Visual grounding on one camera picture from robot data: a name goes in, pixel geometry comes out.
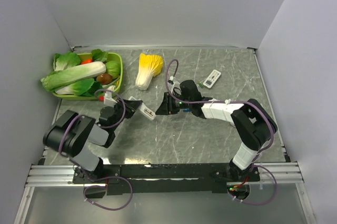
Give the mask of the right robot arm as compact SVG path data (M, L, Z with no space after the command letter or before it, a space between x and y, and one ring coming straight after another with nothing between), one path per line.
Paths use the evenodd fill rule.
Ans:
M242 141L229 163L229 172L236 181L242 181L253 169L253 163L270 148L277 133L277 125L256 99L248 101L219 101L202 96L193 80L176 84L166 83L167 91L156 110L157 115L173 115L180 110L202 119L217 119L235 126Z

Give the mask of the grey white remote control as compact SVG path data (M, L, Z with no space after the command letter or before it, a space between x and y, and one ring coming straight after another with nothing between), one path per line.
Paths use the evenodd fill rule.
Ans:
M155 112L149 109L144 103L142 103L138 110L149 120L153 121L156 117Z

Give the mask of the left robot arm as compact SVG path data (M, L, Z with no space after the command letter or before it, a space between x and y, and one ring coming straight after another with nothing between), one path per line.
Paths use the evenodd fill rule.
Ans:
M87 148L86 142L110 147L116 128L142 104L141 100L117 99L100 110L98 120L67 110L45 133L43 143L82 169L90 182L100 182L105 172L103 160Z

